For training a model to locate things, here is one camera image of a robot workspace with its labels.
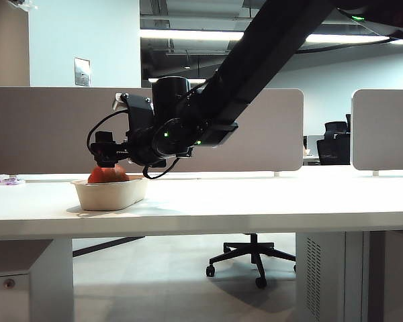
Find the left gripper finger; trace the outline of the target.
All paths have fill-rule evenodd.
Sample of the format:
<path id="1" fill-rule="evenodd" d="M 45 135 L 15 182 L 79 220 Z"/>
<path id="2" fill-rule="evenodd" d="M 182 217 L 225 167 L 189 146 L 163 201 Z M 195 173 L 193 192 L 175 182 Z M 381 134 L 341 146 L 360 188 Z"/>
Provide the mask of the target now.
<path id="1" fill-rule="evenodd" d="M 33 0 L 8 0 L 8 2 L 14 7 L 23 10 L 32 10 L 38 8 Z"/>

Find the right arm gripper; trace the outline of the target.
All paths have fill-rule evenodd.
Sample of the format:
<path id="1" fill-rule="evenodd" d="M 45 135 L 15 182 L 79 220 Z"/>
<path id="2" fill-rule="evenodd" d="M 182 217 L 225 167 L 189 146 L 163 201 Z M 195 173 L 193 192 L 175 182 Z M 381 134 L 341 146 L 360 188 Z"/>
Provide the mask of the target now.
<path id="1" fill-rule="evenodd" d="M 110 131 L 95 132 L 95 142 L 89 144 L 89 151 L 100 168 L 114 168 L 120 160 L 128 158 L 126 148 L 126 142 L 117 144 Z"/>

